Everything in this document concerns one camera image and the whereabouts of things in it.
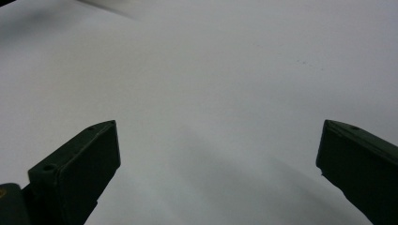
dark object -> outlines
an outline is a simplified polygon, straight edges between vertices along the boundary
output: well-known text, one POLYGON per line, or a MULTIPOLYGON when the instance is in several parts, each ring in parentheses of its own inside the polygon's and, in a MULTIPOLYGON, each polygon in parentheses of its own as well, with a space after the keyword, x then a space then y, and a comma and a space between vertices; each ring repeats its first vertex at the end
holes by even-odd
POLYGON ((82 225, 119 166, 115 121, 89 127, 30 169, 22 191, 0 186, 0 224, 82 225))
POLYGON ((398 224, 398 147, 327 120, 316 166, 374 224, 398 224))
POLYGON ((0 0, 0 7, 5 6, 8 3, 12 3, 15 0, 0 0))

white surface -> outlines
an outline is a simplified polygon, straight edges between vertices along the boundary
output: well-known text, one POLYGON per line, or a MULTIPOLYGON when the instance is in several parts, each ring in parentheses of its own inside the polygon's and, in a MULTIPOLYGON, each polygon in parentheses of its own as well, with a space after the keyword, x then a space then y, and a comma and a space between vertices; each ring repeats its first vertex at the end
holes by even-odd
POLYGON ((115 119, 87 225, 370 224, 315 167, 325 119, 398 143, 396 1, 0 8, 0 183, 115 119))

white table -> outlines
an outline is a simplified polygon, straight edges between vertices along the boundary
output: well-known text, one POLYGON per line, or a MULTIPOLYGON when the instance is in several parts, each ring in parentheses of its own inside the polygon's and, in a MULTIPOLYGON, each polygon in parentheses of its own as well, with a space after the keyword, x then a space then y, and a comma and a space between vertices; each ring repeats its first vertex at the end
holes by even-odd
POLYGON ((0 8, 0 183, 115 119, 87 225, 370 224, 315 158, 325 119, 398 143, 398 2, 121 6, 0 8))

screw hole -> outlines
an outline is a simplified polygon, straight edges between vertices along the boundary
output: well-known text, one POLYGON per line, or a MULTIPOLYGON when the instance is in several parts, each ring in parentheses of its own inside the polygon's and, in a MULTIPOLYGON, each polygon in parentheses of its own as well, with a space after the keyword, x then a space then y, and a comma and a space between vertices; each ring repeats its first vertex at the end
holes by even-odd
POLYGON ((53 169, 55 169, 55 165, 47 165, 43 168, 44 171, 52 171, 53 169))
POLYGON ((7 190, 4 188, 0 188, 0 199, 3 198, 7 194, 7 190))

